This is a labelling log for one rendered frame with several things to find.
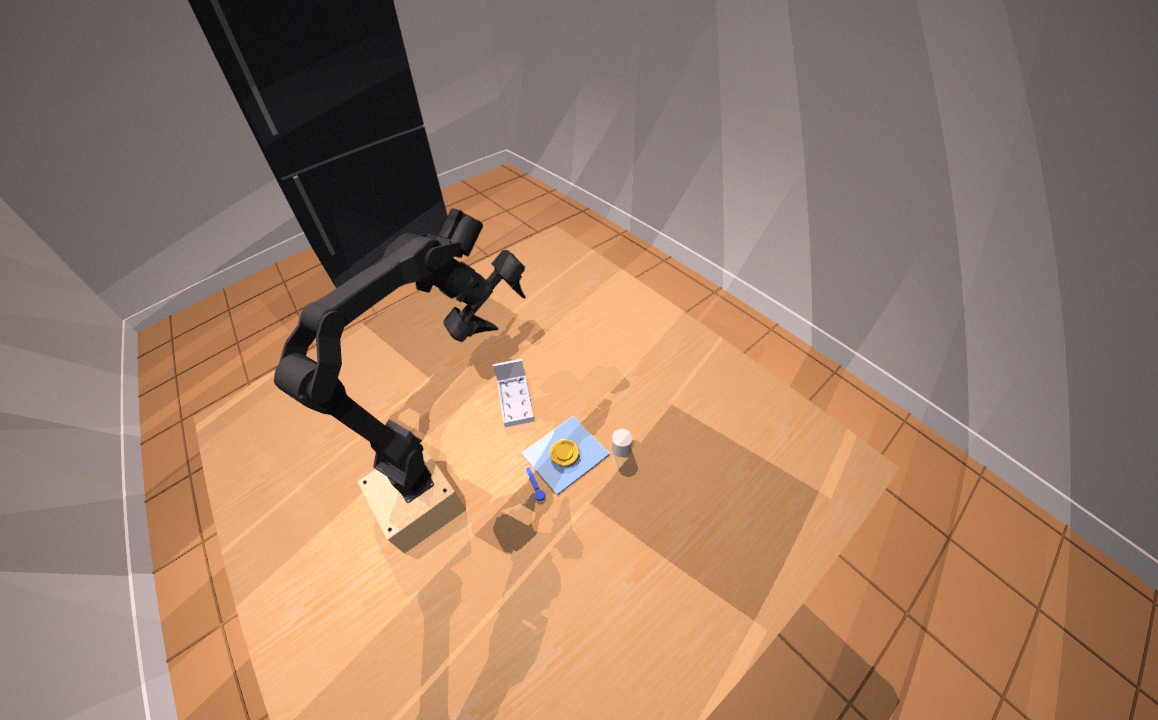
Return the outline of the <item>grey dish rack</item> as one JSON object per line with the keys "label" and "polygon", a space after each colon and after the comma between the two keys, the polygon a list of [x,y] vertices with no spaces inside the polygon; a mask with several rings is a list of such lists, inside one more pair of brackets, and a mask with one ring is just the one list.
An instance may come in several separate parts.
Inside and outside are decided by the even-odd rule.
{"label": "grey dish rack", "polygon": [[507,363],[493,363],[493,366],[498,388],[500,388],[503,427],[514,427],[518,424],[534,421],[525,366],[521,363],[521,359],[507,361]]}

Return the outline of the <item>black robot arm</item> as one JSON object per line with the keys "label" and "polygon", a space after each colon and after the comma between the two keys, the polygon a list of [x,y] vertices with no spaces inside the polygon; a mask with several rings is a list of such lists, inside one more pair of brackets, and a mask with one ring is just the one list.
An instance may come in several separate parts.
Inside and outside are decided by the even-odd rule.
{"label": "black robot arm", "polygon": [[[468,266],[454,258],[470,256],[482,229],[481,220],[450,208],[439,237],[427,233],[400,234],[378,263],[305,306],[276,366],[274,383],[283,392],[317,413],[335,416],[358,436],[367,439],[375,451],[373,468],[390,480],[406,504],[434,486],[422,454],[422,439],[391,420],[379,421],[346,395],[340,383],[340,335],[343,326],[404,284],[416,282],[416,291],[427,293],[434,284],[439,292],[454,299],[450,293],[463,286]],[[315,338],[317,363],[306,357]]]}

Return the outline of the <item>light blue flat mat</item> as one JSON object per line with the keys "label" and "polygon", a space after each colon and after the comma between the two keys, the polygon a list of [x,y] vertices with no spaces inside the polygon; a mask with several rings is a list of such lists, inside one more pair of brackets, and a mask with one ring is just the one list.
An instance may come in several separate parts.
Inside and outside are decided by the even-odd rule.
{"label": "light blue flat mat", "polygon": [[[559,439],[571,439],[579,448],[578,460],[569,466],[557,465],[550,457],[550,448]],[[582,473],[587,473],[592,468],[596,468],[599,462],[610,455],[610,451],[603,445],[599,443],[596,438],[591,436],[588,429],[585,429],[582,424],[576,421],[574,416],[571,416],[560,427],[552,429],[550,434],[538,439],[527,450],[521,451],[521,455],[527,457],[532,466],[547,480],[548,486],[552,488],[556,495],[559,495],[564,488],[567,488],[576,479],[582,477]]]}

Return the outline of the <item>grey cylinder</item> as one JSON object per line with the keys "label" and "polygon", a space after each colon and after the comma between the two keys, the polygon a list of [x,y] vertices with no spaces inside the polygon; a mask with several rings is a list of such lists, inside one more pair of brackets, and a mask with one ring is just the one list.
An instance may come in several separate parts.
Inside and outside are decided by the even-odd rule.
{"label": "grey cylinder", "polygon": [[631,450],[631,432],[630,429],[616,429],[614,436],[611,436],[611,451],[617,457],[626,457]]}

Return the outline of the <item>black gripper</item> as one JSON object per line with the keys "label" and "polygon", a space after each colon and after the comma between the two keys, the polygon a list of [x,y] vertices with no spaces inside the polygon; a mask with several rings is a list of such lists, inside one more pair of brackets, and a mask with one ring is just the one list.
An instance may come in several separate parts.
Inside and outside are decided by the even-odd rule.
{"label": "black gripper", "polygon": [[521,292],[520,284],[521,274],[525,273],[527,266],[521,260],[515,258],[510,250],[503,250],[497,255],[492,266],[494,270],[488,275],[488,279],[471,272],[471,269],[466,266],[466,281],[463,286],[450,293],[459,302],[463,301],[466,304],[463,311],[454,307],[444,319],[447,332],[450,337],[454,337],[454,340],[466,341],[468,336],[471,337],[471,335],[498,331],[500,329],[494,323],[474,315],[486,302],[498,282],[506,281],[510,284],[512,291],[518,293],[518,296],[527,299],[525,297],[525,293]]}

